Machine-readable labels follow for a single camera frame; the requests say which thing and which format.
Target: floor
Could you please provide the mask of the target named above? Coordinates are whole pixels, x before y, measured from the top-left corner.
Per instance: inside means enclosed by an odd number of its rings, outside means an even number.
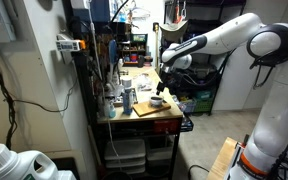
[[[226,137],[243,141],[245,134],[251,134],[259,110],[219,111],[211,116],[191,116],[194,130],[181,133],[178,155],[174,168],[174,180],[186,180],[191,165],[210,169]],[[207,172],[199,168],[191,170],[192,180],[204,180]]]

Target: workbench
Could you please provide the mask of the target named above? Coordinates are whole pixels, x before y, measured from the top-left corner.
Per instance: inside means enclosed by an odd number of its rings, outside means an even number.
[[[125,67],[122,70],[128,71],[128,75],[132,77],[132,86],[136,90],[136,96],[138,103],[148,101],[152,93],[156,92],[156,87],[160,81],[159,76],[155,70],[151,67],[143,68],[134,68],[134,67]],[[152,80],[152,90],[151,91],[138,91],[136,88],[137,82],[136,77],[138,75],[146,73],[148,77]],[[172,96],[168,92],[168,89],[165,88],[164,92],[161,93],[164,96],[164,100],[171,105],[171,109],[164,110],[161,112],[149,114],[146,116],[139,117],[136,112],[133,110],[131,115],[123,114],[123,107],[116,107],[116,116],[114,118],[100,118],[97,120],[97,131],[99,132],[100,139],[98,140],[98,149],[102,161],[103,152],[105,151],[105,144],[109,141],[109,130],[108,123],[112,127],[112,137],[113,140],[117,139],[131,139],[131,138],[154,138],[161,136],[172,136],[173,137],[173,151],[172,159],[170,162],[169,170],[167,174],[164,174],[161,177],[153,178],[148,173],[143,173],[138,176],[132,176],[133,179],[159,179],[159,178],[168,178],[172,179],[173,169],[177,154],[178,142],[180,137],[181,122],[183,118],[183,113],[178,108],[177,104],[172,99]],[[154,123],[157,121],[173,121],[177,123],[176,131],[168,132],[167,130],[162,133],[156,133],[154,131]]]
[[[208,176],[208,180],[223,180],[228,166],[233,157],[237,141],[226,138],[221,151],[219,152]]]

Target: wooden table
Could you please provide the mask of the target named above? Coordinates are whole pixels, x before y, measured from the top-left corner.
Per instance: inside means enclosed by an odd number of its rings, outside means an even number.
[[[207,176],[208,180],[222,180],[226,174],[227,168],[231,162],[235,151],[237,141],[231,138],[226,138],[220,153],[218,154],[210,173]]]
[[[122,70],[127,70],[128,76],[132,77],[132,86],[136,90],[136,96],[139,103],[148,101],[152,93],[156,92],[156,87],[158,82],[160,81],[159,76],[155,72],[153,68],[143,67],[143,68],[137,68],[137,67],[128,67],[128,68],[122,68]],[[142,73],[148,74],[148,77],[152,80],[152,91],[145,91],[145,92],[139,92],[137,91],[136,85],[136,77]],[[171,109],[164,110],[161,112],[153,113],[150,115],[139,117],[136,112],[133,110],[131,115],[123,114],[123,107],[116,107],[116,116],[114,118],[107,118],[103,117],[97,121],[98,124],[98,131],[104,132],[106,128],[106,124],[110,122],[112,124],[112,134],[113,139],[117,138],[142,138],[142,137],[155,137],[155,136],[165,136],[165,135],[174,135],[174,142],[173,142],[173,153],[172,153],[172,159],[170,164],[169,173],[165,176],[168,177],[168,179],[172,179],[173,176],[173,169],[177,154],[177,148],[178,148],[178,141],[180,137],[180,130],[181,130],[181,122],[183,118],[182,111],[178,108],[178,106],[175,104],[174,100],[172,99],[172,96],[170,95],[167,88],[165,88],[164,92],[161,93],[164,96],[164,100],[171,105]],[[162,134],[156,134],[153,130],[154,122],[161,121],[161,120],[176,120],[178,123],[178,130],[176,132],[165,132]],[[142,127],[139,127],[138,125],[143,127],[151,127],[152,129],[143,129]],[[132,127],[133,132],[127,132],[125,133],[125,129]],[[117,132],[115,130],[124,129],[123,133]],[[102,133],[102,136],[105,136],[107,138],[107,133]]]

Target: robotic arm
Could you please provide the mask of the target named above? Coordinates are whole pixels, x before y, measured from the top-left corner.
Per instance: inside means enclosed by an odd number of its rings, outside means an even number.
[[[255,14],[245,14],[180,45],[172,44],[162,55],[157,94],[163,91],[168,74],[190,66],[190,54],[221,54],[246,41],[247,52],[255,58],[250,68],[283,64],[277,66],[257,124],[238,163],[229,170],[229,179],[275,179],[273,167],[288,153],[288,24],[264,25]]]

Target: plastic bottle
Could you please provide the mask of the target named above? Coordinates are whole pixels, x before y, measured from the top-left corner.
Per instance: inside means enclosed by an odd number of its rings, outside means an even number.
[[[34,169],[35,161],[41,168]],[[9,151],[4,144],[0,144],[0,179],[56,180],[61,177],[58,175],[56,165],[45,154],[39,151],[17,154]]]
[[[125,77],[124,79],[122,79],[122,84],[124,86],[123,113],[130,115],[133,111],[132,78]]]

